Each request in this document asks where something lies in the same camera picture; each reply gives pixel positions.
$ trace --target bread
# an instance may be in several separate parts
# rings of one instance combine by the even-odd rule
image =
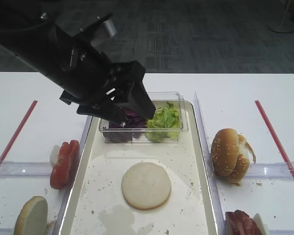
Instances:
[[[253,155],[253,161],[256,162],[254,151],[244,136],[230,128],[218,131],[211,146],[216,173],[231,183],[239,184],[250,165],[248,152]]]
[[[153,209],[170,197],[171,181],[163,167],[138,163],[123,176],[122,192],[130,206],[139,210]]]
[[[44,197],[35,196],[23,206],[14,228],[14,235],[44,235],[48,204]]]
[[[255,221],[244,211],[226,212],[225,221],[228,235],[263,235]]]

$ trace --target white tray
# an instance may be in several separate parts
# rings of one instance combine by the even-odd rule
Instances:
[[[104,143],[94,118],[60,233],[216,234],[191,103],[185,110],[189,131],[178,143]],[[171,196],[160,208],[136,210],[123,198],[122,177],[138,162],[159,164],[169,174]]]

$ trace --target green lettuce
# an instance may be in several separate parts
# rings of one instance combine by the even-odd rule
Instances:
[[[174,107],[173,103],[167,102],[168,107],[156,110],[153,119],[147,121],[147,128],[180,128],[180,113]],[[152,142],[161,142],[165,137],[176,141],[179,137],[179,131],[156,131],[146,132],[146,137]]]

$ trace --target gray carpet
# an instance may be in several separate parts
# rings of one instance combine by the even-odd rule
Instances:
[[[113,61],[148,72],[294,73],[294,33],[277,34],[279,0],[64,0],[58,24],[78,32],[113,12],[117,35],[100,45]],[[0,48],[0,71],[33,71]]]

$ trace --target red stick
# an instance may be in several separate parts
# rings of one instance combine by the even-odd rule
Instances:
[[[24,127],[25,123],[27,122],[29,116],[31,115],[31,113],[33,112],[35,106],[37,104],[37,100],[34,100],[31,104],[31,106],[29,107],[28,111],[26,112],[23,120],[21,121],[20,125],[18,126],[18,128],[16,129],[16,131],[14,132],[12,138],[10,139],[8,145],[5,147],[3,153],[0,156],[0,166],[2,161],[4,161],[4,159],[6,158],[6,155],[8,154],[8,152],[10,151],[12,145],[14,144],[16,138],[18,137],[19,133],[21,132],[22,128]]]
[[[278,147],[278,149],[279,149],[279,151],[280,151],[280,153],[281,153],[284,161],[286,163],[291,162],[290,159],[289,159],[289,157],[288,157],[288,155],[286,154],[286,152],[285,152],[285,150],[284,150],[284,148],[283,148],[283,146],[282,146],[282,144],[281,144],[281,142],[280,142],[280,140],[279,140],[276,132],[274,131],[274,128],[271,125],[271,123],[269,121],[269,118],[268,118],[268,116],[265,113],[264,108],[261,106],[260,101],[259,100],[256,100],[255,103],[256,103],[257,108],[259,109],[259,112],[260,112],[261,116],[263,117],[263,119],[264,119],[264,121],[265,121],[265,123],[266,123],[266,125],[267,125],[267,127],[268,127],[268,129],[269,129],[269,131],[270,131],[270,133],[271,133],[271,135],[273,137],[273,139],[274,139],[274,142],[275,142],[276,146]]]

